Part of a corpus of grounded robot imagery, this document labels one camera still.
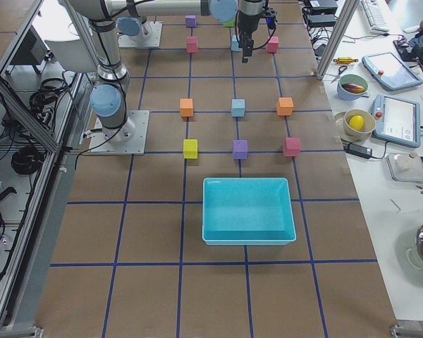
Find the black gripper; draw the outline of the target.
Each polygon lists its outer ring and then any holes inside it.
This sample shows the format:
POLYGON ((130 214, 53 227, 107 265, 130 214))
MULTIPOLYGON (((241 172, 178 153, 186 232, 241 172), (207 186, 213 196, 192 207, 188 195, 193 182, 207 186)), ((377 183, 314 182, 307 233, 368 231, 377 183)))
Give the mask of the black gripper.
POLYGON ((238 2, 237 28, 236 34, 238 51, 242 52, 242 63, 248 63, 252 56, 254 40, 251 34, 255 32, 261 19, 266 21, 270 30, 276 28, 277 12, 269 7, 269 2, 265 0, 242 0, 238 2))

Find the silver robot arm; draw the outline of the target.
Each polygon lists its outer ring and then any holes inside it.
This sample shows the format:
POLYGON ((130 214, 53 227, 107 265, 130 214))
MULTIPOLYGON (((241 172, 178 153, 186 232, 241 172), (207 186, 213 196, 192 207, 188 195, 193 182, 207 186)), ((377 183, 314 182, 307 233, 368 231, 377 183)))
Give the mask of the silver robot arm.
POLYGON ((212 16, 220 23, 230 21, 238 11, 237 1, 127 1, 128 16, 119 18, 118 28, 136 37, 142 34, 142 19, 147 16, 212 16))
POLYGON ((268 1, 62 1, 61 5, 86 18, 92 31, 100 83, 90 94, 90 104, 108 142, 128 140, 136 131, 126 106, 130 76, 121 60, 115 21, 122 12, 128 12, 131 18, 210 15, 221 23, 235 20, 243 63, 256 49, 252 35, 259 21, 265 19, 271 30, 276 29, 277 22, 277 12, 268 1))

